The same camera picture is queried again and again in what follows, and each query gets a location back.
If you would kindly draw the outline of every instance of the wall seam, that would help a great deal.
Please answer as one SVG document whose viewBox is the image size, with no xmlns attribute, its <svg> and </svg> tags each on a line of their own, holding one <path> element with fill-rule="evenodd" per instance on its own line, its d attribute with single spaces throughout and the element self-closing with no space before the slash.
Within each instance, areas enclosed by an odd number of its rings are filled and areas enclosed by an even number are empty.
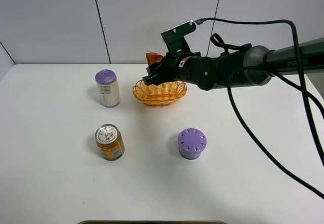
<svg viewBox="0 0 324 224">
<path fill-rule="evenodd" d="M 96 7 L 97 7 L 97 12 L 98 12 L 98 17 L 99 17 L 99 22 L 100 22 L 100 26 L 101 26 L 101 31 L 102 31 L 103 39 L 104 39 L 105 46 L 106 46 L 106 51 L 107 51 L 107 55 L 108 55 L 108 60 L 109 60 L 109 63 L 111 63 L 110 55 L 109 55 L 109 51 L 108 51 L 108 46 L 107 46 L 106 35 L 105 35 L 105 31 L 104 31 L 104 29 L 103 29 L 102 20 L 101 20 L 101 15 L 100 15 L 100 11 L 99 11 L 99 6 L 98 6 L 98 2 L 97 2 L 97 0 L 95 0 L 95 3 L 96 3 Z"/>
<path fill-rule="evenodd" d="M 216 18 L 216 15 L 217 15 L 218 4 L 219 4 L 219 0 L 217 0 L 216 9 L 215 9 L 215 14 L 214 14 L 214 18 Z M 210 35 L 209 37 L 211 37 L 212 34 L 213 34 L 213 31 L 214 31 L 214 24 L 215 24 L 215 20 L 213 21 L 212 30 L 211 30 L 211 35 Z M 206 55 L 206 56 L 208 56 L 208 52 L 209 52 L 209 47 L 210 47 L 210 45 L 211 45 L 211 40 L 209 39 L 208 48 L 207 48 L 207 55 Z"/>
<path fill-rule="evenodd" d="M 7 49 L 4 47 L 4 45 L 2 44 L 2 42 L 0 42 L 1 46 L 4 48 L 5 52 L 8 54 L 8 56 L 11 58 L 11 60 L 13 61 L 13 63 L 16 65 L 16 62 L 14 61 L 14 59 L 11 57 L 11 55 L 9 54 L 9 52 L 7 51 Z"/>
</svg>

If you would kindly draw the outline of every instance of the round purple object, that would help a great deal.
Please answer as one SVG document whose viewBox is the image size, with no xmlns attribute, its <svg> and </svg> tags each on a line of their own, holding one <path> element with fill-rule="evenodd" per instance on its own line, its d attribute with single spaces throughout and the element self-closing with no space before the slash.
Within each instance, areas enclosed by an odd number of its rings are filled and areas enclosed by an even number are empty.
<svg viewBox="0 0 324 224">
<path fill-rule="evenodd" d="M 96 82 L 102 85 L 109 85 L 117 80 L 114 71 L 103 69 L 96 74 Z"/>
<path fill-rule="evenodd" d="M 183 130 L 178 137 L 179 153 L 189 160 L 197 159 L 206 148 L 207 139 L 198 129 Z"/>
</svg>

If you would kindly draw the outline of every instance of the wicker basket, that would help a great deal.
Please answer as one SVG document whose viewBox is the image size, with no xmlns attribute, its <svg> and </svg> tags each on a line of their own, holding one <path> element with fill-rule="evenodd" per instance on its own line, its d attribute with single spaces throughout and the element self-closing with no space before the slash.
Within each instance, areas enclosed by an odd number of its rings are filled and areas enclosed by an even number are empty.
<svg viewBox="0 0 324 224">
<path fill-rule="evenodd" d="M 183 97 L 186 92 L 186 83 L 178 81 L 147 86 L 143 80 L 140 80 L 133 87 L 136 99 L 148 106 L 169 106 Z"/>
</svg>

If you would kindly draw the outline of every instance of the purple container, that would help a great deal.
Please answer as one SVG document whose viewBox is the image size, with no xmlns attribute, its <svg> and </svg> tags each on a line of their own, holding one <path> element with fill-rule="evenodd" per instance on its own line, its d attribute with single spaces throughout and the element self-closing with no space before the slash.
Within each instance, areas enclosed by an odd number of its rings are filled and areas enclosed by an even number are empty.
<svg viewBox="0 0 324 224">
<path fill-rule="evenodd" d="M 178 137 L 179 153 L 188 160 L 197 159 L 206 148 L 207 139 L 198 129 L 185 129 Z"/>
<path fill-rule="evenodd" d="M 120 103 L 119 86 L 114 71 L 104 69 L 96 74 L 96 82 L 105 107 L 115 107 Z"/>
</svg>

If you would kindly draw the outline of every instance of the purple cap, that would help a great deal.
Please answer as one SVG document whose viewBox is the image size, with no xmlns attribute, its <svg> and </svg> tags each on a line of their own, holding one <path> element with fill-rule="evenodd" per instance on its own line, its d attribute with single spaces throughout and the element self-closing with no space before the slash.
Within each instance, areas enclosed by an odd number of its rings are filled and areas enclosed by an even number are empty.
<svg viewBox="0 0 324 224">
<path fill-rule="evenodd" d="M 189 128 L 179 134 L 178 145 L 187 154 L 198 154 L 206 148 L 207 140 L 200 130 Z"/>
<path fill-rule="evenodd" d="M 96 74 L 96 82 L 103 85 L 109 85 L 117 80 L 114 71 L 103 69 Z"/>
</svg>

